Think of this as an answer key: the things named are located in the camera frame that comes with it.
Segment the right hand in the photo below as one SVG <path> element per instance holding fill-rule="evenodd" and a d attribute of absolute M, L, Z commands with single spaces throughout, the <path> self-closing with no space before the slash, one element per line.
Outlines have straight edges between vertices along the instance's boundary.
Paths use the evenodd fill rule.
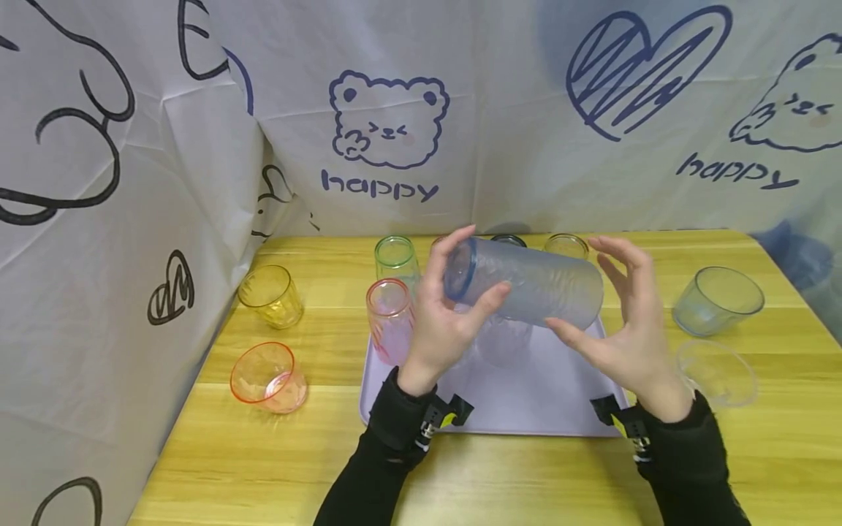
<path fill-rule="evenodd" d="M 627 239 L 598 236 L 589 242 L 620 296 L 623 328 L 597 339 L 564 320 L 547 318 L 546 324 L 568 347 L 637 395 L 641 405 L 662 422 L 684 420 L 690 414 L 693 394 L 669 357 L 652 258 Z M 626 274 L 608 256 L 623 263 Z"/>

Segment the wooden table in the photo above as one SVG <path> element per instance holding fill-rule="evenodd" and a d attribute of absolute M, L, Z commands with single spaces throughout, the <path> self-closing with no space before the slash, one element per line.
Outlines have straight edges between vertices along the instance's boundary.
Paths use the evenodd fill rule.
<path fill-rule="evenodd" d="M 757 316 L 715 337 L 759 376 L 751 406 L 721 412 L 731 483 L 754 524 L 842 523 L 842 353 L 750 237 L 732 231 L 623 233 L 654 257 L 666 308 L 701 267 L 726 265 L 766 294 Z M 425 264 L 432 236 L 413 239 Z M 546 236 L 525 236 L 541 247 Z M 374 279 L 374 238 L 269 240 L 254 264 L 286 266 L 306 303 L 301 322 L 276 331 L 232 308 L 130 524 L 311 524 L 363 432 L 357 403 Z M 621 327 L 605 279 L 602 319 Z M 673 324 L 673 349 L 690 339 Z M 278 417 L 236 401 L 228 375 L 256 343 L 296 353 L 307 402 Z M 403 488 L 395 524 L 661 524 L 623 439 L 436 437 Z"/>

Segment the orange plastic cup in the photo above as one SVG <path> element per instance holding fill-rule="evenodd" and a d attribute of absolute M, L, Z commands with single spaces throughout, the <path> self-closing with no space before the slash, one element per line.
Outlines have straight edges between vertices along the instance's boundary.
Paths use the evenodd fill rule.
<path fill-rule="evenodd" d="M 307 398 L 307 382 L 295 355 L 278 342 L 246 351 L 234 364 L 230 383 L 239 401 L 269 412 L 293 412 Z"/>

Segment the transparent plastic cup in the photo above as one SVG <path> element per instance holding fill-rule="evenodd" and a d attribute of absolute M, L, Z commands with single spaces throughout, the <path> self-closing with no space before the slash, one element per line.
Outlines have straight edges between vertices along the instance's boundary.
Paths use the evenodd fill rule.
<path fill-rule="evenodd" d="M 400 279 L 414 294 L 421 270 L 415 246 L 404 236 L 386 236 L 374 249 L 377 279 Z"/>
<path fill-rule="evenodd" d="M 369 288 L 365 305 L 377 357 L 387 365 L 403 365 L 415 328 L 409 288 L 399 279 L 381 279 Z"/>
<path fill-rule="evenodd" d="M 582 259 L 471 237 L 447 261 L 445 295 L 476 304 L 486 290 L 509 281 L 512 290 L 498 311 L 501 317 L 546 327 L 561 318 L 584 330 L 602 306 L 602 276 Z"/>
<path fill-rule="evenodd" d="M 477 334 L 477 353 L 494 367 L 518 368 L 529 360 L 533 328 L 529 323 L 492 314 Z"/>
<path fill-rule="evenodd" d="M 292 327 L 304 314 L 290 272 L 278 265 L 265 265 L 248 273 L 237 289 L 237 297 L 276 329 Z"/>
<path fill-rule="evenodd" d="M 707 337 L 763 309 L 763 290 L 745 274 L 726 267 L 696 273 L 673 307 L 673 320 L 685 332 Z"/>
<path fill-rule="evenodd" d="M 492 237 L 491 241 L 508 243 L 509 245 L 515 245 L 516 247 L 526 248 L 526 242 L 515 234 L 498 234 L 497 236 Z"/>
<path fill-rule="evenodd" d="M 268 412 L 293 412 L 307 398 L 307 382 L 296 357 L 278 342 L 246 351 L 231 370 L 230 385 L 239 401 Z"/>
<path fill-rule="evenodd" d="M 677 354 L 687 385 L 713 407 L 746 406 L 757 398 L 757 378 L 739 354 L 716 342 L 690 340 Z"/>
<path fill-rule="evenodd" d="M 554 234 L 544 243 L 544 252 L 567 256 L 568 258 L 587 259 L 590 253 L 588 243 L 573 234 Z"/>

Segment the hand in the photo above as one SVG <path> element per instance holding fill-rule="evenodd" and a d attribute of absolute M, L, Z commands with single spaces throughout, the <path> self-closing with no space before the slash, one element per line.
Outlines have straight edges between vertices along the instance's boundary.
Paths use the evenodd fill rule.
<path fill-rule="evenodd" d="M 620 296 L 623 328 L 611 337 L 596 339 L 557 318 L 548 318 L 546 324 L 595 368 L 635 393 L 641 405 L 662 422 L 684 420 L 693 395 L 669 357 L 652 258 L 627 239 L 598 236 L 589 242 Z M 627 275 L 606 254 L 625 264 Z"/>
<path fill-rule="evenodd" d="M 461 228 L 433 246 L 427 271 L 415 290 L 415 332 L 407 362 L 397 372 L 397 385 L 408 395 L 421 396 L 433 390 L 511 290 L 511 284 L 498 283 L 486 290 L 469 311 L 453 311 L 453 302 L 445 297 L 447 257 L 473 234 L 474 228 Z"/>

